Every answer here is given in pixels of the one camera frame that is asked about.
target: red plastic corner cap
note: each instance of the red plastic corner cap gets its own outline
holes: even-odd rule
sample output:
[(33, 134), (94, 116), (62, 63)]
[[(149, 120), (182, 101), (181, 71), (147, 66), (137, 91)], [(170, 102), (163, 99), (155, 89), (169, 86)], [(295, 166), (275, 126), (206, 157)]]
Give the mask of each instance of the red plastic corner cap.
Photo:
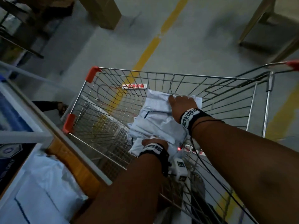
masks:
[(294, 71), (299, 71), (299, 60), (287, 61), (286, 65), (293, 68)]
[(91, 69), (89, 70), (86, 78), (85, 78), (85, 81), (89, 82), (89, 83), (92, 83), (94, 77), (95, 77), (95, 74), (97, 72), (102, 72), (102, 69), (100, 69), (98, 66), (93, 66), (91, 67)]
[(65, 121), (65, 123), (63, 125), (63, 128), (62, 128), (62, 131), (65, 134), (73, 132), (73, 126), (74, 126), (74, 123), (75, 123), (75, 119), (76, 119), (76, 115), (75, 114), (68, 114), (68, 116), (66, 118), (66, 121)]

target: concrete floor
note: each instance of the concrete floor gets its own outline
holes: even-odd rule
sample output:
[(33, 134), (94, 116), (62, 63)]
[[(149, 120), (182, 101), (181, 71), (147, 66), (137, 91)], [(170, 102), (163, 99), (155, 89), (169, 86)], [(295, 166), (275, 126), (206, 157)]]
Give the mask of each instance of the concrete floor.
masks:
[[(79, 93), (91, 66), (132, 69), (151, 40), (174, 10), (179, 0), (115, 0), (122, 18), (114, 31), (92, 23), (77, 2), (71, 17), (63, 20), (42, 55), (32, 57), (23, 69), (51, 79), (72, 90), (60, 90), (45, 83), (18, 76), (16, 83), (32, 100), (58, 100), (70, 103)], [(198, 75), (235, 76), (267, 63), (271, 55), (256, 53), (237, 45), (237, 40), (261, 0), (189, 0), (178, 18), (162, 37), (143, 70)], [(256, 25), (246, 41), (267, 45), (273, 53), (296, 34), (282, 25)], [(299, 52), (289, 59), (299, 57)], [(262, 69), (247, 77), (253, 77)], [(281, 110), (299, 83), (297, 72), (276, 76), (271, 96), (269, 122)], [(250, 131), (260, 134), (263, 121), (265, 88), (258, 90)], [(288, 107), (283, 109), (285, 115)], [(281, 142), (298, 149), (299, 116)], [(59, 124), (56, 112), (48, 113)]]

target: another person's hand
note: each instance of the another person's hand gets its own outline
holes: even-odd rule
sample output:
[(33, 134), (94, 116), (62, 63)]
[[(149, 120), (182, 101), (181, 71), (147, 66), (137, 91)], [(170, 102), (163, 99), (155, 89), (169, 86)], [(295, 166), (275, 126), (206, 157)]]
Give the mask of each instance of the another person's hand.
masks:
[(180, 123), (180, 117), (185, 111), (191, 108), (198, 108), (195, 100), (187, 96), (177, 96), (174, 98), (172, 95), (170, 95), (168, 102), (171, 106), (172, 116), (178, 123)]
[(144, 139), (144, 140), (142, 140), (141, 143), (142, 143), (143, 146), (146, 146), (146, 145), (151, 144), (151, 143), (159, 143), (159, 144), (163, 145), (163, 147), (164, 147), (164, 149), (166, 151), (168, 149), (168, 143), (167, 143), (167, 141), (162, 140), (162, 139), (158, 139), (158, 138)]

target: wooden chair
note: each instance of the wooden chair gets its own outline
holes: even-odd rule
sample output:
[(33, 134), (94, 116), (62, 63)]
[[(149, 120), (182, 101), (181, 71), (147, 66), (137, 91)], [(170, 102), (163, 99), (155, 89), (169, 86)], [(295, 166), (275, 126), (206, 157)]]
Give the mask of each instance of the wooden chair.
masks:
[[(241, 34), (239, 45), (242, 45), (245, 37), (258, 21), (267, 23), (269, 17), (282, 23), (299, 24), (299, 0), (263, 0)], [(272, 62), (284, 60), (298, 49), (299, 35)]]

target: metal wire basket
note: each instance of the metal wire basket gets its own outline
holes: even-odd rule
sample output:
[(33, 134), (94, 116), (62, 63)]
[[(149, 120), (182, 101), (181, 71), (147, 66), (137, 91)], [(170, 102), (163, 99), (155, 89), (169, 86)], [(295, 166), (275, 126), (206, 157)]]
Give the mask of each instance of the metal wire basket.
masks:
[[(290, 62), (280, 62), (259, 68), (276, 64), (291, 66)], [(262, 107), (261, 136), (264, 137), (275, 73), (267, 71), (252, 78), (240, 78), (259, 68), (237, 77), (217, 77), (92, 67), (63, 131), (113, 181), (135, 159), (128, 153), (131, 145), (126, 138), (127, 123), (133, 122), (143, 107), (147, 88), (173, 95), (202, 97), (203, 111), (247, 131), (255, 94), (261, 87), (267, 95)], [(200, 148), (186, 142), (182, 149), (185, 150), (188, 178), (184, 184), (179, 184), (168, 177), (161, 188), (161, 198), (181, 209), (190, 223), (191, 220), (195, 223), (242, 223), (246, 220), (256, 223)], [(234, 221), (227, 217), (233, 204), (237, 206)]]

